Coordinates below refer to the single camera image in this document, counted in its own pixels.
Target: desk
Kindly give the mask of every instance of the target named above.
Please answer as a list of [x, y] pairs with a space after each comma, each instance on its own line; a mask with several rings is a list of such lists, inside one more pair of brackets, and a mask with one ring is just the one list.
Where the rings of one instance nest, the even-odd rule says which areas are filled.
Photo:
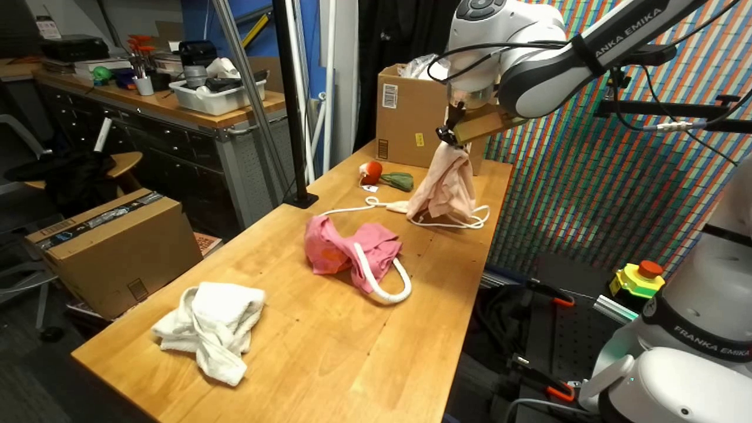
[[136, 179], [186, 204], [197, 230], [237, 232], [278, 206], [290, 188], [291, 152], [285, 97], [269, 92], [264, 112], [273, 141], [262, 141], [252, 108], [203, 116], [171, 92], [139, 97], [115, 84], [94, 86], [72, 73], [35, 71], [40, 97], [76, 147], [91, 147], [102, 119], [112, 118], [110, 152], [141, 151]]
[[[478, 200], [491, 206], [484, 230], [418, 228], [386, 208], [333, 215], [343, 234], [379, 220], [404, 242], [413, 294], [401, 306], [379, 307], [350, 285], [312, 275], [304, 253], [312, 213], [365, 204], [358, 166], [371, 158], [374, 143], [312, 183], [319, 200], [311, 208], [278, 206], [72, 356], [158, 420], [443, 420], [512, 166], [484, 163], [472, 179]], [[379, 198], [391, 202], [406, 193], [381, 188]], [[269, 294], [237, 389], [209, 383], [190, 355], [163, 352], [150, 338], [182, 292], [203, 279]], [[397, 272], [383, 285], [397, 292]]]
[[34, 73], [40, 66], [34, 60], [10, 60], [0, 59], [0, 83], [21, 83], [21, 79], [34, 79]]

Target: white cloth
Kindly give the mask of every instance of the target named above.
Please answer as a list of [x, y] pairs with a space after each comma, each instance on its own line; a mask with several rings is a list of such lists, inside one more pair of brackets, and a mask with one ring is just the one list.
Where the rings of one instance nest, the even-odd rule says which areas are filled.
[[152, 333], [163, 351], [195, 352], [209, 378], [237, 386], [247, 371], [240, 355], [252, 346], [264, 301], [262, 288], [203, 282], [183, 292], [178, 307], [166, 312]]

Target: wire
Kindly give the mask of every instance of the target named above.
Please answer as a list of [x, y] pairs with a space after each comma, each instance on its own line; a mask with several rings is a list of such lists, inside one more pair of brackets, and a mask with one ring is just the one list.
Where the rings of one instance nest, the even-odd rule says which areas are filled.
[[[437, 56], [425, 66], [425, 73], [428, 73], [431, 79], [434, 79], [434, 83], [440, 83], [440, 84], [446, 84], [450, 79], [471, 73], [472, 67], [478, 67], [479, 63], [488, 60], [494, 53], [501, 53], [501, 52], [505, 52], [505, 49], [561, 49], [561, 46], [567, 46], [567, 44], [568, 44], [568, 43], [565, 43], [565, 39], [479, 43], [479, 44], [465, 44], [465, 46], [457, 46], [457, 49], [446, 49], [446, 52], [437, 53]], [[498, 49], [498, 52], [484, 53], [482, 59], [472, 60], [471, 66], [457, 71], [457, 73], [450, 76], [450, 78], [434, 78], [434, 76], [431, 73], [431, 67], [433, 67], [437, 60], [443, 60], [443, 59], [446, 59], [446, 56], [451, 56], [451, 53], [475, 52], [475, 49]]]
[[614, 112], [618, 118], [620, 124], [629, 126], [632, 131], [659, 131], [659, 126], [636, 126], [629, 119], [626, 119], [626, 116], [620, 112], [620, 99], [618, 99], [618, 86], [620, 86], [620, 71], [611, 71], [611, 97], [614, 97]]
[[510, 401], [510, 407], [502, 410], [502, 423], [512, 423], [514, 409], [518, 407], [538, 407], [538, 409], [560, 409], [567, 414], [575, 414], [575, 415], [592, 415], [586, 409], [575, 409], [575, 407], [567, 407], [567, 405], [558, 405], [558, 401], [545, 401], [545, 400], [537, 400], [537, 396], [518, 396], [514, 401]]
[[740, 101], [736, 101], [733, 108], [729, 108], [729, 110], [725, 110], [722, 116], [712, 118], [709, 121], [700, 124], [700, 130], [727, 119], [727, 118], [733, 116], [737, 108], [743, 108], [743, 105], [749, 101], [749, 97], [752, 97], [752, 90], [749, 90]]
[[[675, 118], [675, 116], [662, 105], [662, 101], [659, 99], [659, 92], [656, 92], [652, 71], [648, 71], [645, 63], [642, 63], [640, 67], [642, 67], [642, 73], [645, 73], [645, 78], [647, 78], [647, 83], [648, 83], [648, 92], [652, 92], [654, 101], [662, 108], [662, 112], [666, 112], [673, 121], [676, 121], [676, 118]], [[692, 130], [683, 130], [683, 134], [686, 134], [688, 139], [694, 139], [696, 143], [700, 143], [702, 147], [716, 152], [720, 158], [725, 158], [725, 159], [730, 163], [733, 166], [737, 164], [736, 159], [730, 159], [730, 158], [729, 158], [727, 152], [722, 152], [720, 147], [705, 143], [705, 141], [702, 141], [700, 137], [696, 137]]]
[[737, 0], [729, 2], [722, 12], [716, 12], [712, 19], [702, 20], [698, 27], [683, 33], [681, 37], [673, 39], [668, 46], [676, 46], [681, 43], [686, 43], [688, 37], [698, 34], [700, 30], [705, 30], [709, 24], [714, 24], [720, 16], [725, 16], [730, 6], [736, 6]]

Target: bag handle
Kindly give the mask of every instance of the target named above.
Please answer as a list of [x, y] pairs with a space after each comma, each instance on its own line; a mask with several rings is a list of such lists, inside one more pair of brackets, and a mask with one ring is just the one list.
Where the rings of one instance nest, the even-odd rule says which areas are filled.
[[367, 285], [369, 285], [369, 296], [371, 301], [381, 302], [381, 306], [396, 306], [406, 301], [406, 296], [413, 292], [413, 282], [410, 279], [404, 265], [399, 264], [399, 258], [393, 258], [393, 265], [397, 268], [399, 278], [401, 278], [401, 292], [399, 294], [388, 294], [381, 288], [379, 279], [371, 272], [369, 258], [365, 253], [365, 249], [352, 242], [352, 251], [356, 251], [356, 260], [359, 272], [365, 275]]

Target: pink bag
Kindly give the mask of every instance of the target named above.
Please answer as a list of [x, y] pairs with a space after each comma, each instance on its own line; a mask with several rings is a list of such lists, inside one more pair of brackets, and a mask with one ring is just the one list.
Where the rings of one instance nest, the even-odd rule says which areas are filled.
[[[383, 306], [401, 302], [411, 294], [411, 279], [397, 260], [399, 249], [399, 238], [376, 224], [359, 225], [352, 238], [339, 234], [329, 215], [312, 215], [306, 228], [306, 258], [311, 271], [318, 275], [336, 275], [350, 268], [352, 285]], [[391, 265], [397, 268], [404, 282], [399, 294], [388, 294], [379, 285]]]

